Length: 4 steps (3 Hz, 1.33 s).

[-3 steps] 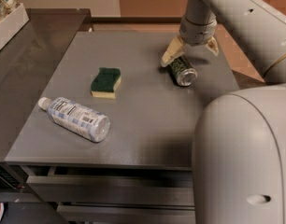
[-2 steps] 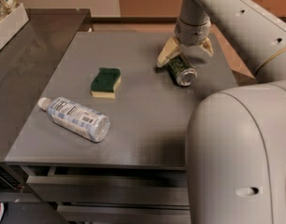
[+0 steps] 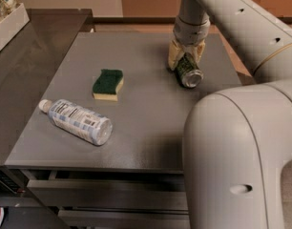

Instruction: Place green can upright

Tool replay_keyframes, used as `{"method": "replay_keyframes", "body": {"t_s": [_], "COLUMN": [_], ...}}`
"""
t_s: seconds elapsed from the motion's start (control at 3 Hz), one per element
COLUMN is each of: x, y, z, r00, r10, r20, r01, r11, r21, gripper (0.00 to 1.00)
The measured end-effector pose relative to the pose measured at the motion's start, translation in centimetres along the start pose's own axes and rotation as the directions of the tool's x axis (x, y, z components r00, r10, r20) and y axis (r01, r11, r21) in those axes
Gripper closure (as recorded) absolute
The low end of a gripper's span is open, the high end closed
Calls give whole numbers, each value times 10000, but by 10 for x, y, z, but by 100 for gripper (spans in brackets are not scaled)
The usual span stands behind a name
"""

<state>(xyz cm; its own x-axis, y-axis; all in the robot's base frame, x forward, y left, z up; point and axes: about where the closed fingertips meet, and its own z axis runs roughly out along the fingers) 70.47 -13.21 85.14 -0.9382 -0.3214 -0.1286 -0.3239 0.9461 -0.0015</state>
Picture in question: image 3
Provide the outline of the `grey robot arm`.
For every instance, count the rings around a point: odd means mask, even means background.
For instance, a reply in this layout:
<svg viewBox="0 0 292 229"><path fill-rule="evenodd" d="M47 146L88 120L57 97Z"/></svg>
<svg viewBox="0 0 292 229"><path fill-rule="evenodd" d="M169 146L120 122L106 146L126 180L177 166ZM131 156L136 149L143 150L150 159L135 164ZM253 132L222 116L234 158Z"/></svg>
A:
<svg viewBox="0 0 292 229"><path fill-rule="evenodd" d="M182 163L191 229L284 229L292 161L292 29L252 0L181 0L169 63L215 24L254 78L189 113Z"/></svg>

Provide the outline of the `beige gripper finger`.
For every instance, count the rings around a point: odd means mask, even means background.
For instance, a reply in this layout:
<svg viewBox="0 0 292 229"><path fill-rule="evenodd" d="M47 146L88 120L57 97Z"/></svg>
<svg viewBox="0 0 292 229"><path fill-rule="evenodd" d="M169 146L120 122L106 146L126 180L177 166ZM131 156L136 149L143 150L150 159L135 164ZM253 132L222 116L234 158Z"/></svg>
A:
<svg viewBox="0 0 292 229"><path fill-rule="evenodd" d="M188 52L193 56L196 63L198 63L203 55L205 49L205 41L202 40L199 44L195 46L189 46Z"/></svg>
<svg viewBox="0 0 292 229"><path fill-rule="evenodd" d="M182 58L184 55L184 50L182 46L176 41L176 39L173 39L169 44L169 54L168 54L168 66L173 71L178 61Z"/></svg>

